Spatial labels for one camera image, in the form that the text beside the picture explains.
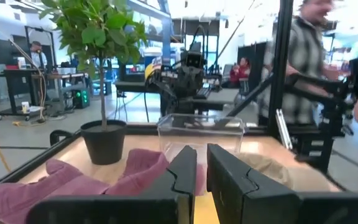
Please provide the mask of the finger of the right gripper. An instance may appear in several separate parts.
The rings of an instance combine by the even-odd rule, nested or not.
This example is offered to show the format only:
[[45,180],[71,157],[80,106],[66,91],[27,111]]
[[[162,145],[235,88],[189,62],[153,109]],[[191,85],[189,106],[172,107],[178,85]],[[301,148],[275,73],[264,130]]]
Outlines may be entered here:
[[177,96],[187,96],[191,88],[191,75],[187,73],[179,74],[177,81]]
[[203,86],[204,72],[198,72],[191,75],[191,96],[195,96],[198,90]]

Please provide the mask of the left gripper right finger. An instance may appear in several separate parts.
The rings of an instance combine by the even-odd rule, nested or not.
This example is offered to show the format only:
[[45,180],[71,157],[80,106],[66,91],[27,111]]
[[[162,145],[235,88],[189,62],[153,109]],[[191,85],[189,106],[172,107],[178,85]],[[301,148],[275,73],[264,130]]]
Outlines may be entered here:
[[358,193],[296,192],[208,144],[207,190],[232,224],[358,224]]

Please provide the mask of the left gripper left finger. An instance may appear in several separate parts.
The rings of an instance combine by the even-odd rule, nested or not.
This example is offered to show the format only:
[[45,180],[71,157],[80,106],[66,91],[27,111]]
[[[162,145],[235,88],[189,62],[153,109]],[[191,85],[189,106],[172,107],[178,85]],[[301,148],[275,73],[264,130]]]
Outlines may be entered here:
[[39,202],[27,224],[192,223],[197,153],[185,146],[165,172],[137,196],[58,196]]

